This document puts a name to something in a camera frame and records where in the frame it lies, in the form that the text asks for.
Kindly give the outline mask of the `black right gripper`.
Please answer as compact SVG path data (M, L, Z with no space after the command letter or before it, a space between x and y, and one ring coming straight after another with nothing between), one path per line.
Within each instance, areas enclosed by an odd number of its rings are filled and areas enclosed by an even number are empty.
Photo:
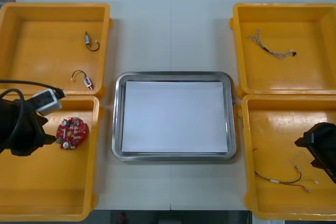
M315 124L295 141L295 145L307 148L314 157L311 165L324 170L335 183L335 124Z

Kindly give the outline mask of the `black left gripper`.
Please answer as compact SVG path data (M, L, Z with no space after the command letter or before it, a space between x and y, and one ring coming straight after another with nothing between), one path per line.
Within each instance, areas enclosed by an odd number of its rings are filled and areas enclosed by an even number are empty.
M46 134L43 125L48 120L35 111L24 115L19 130L11 143L10 151L15 156L29 156L38 148L50 145L56 137Z

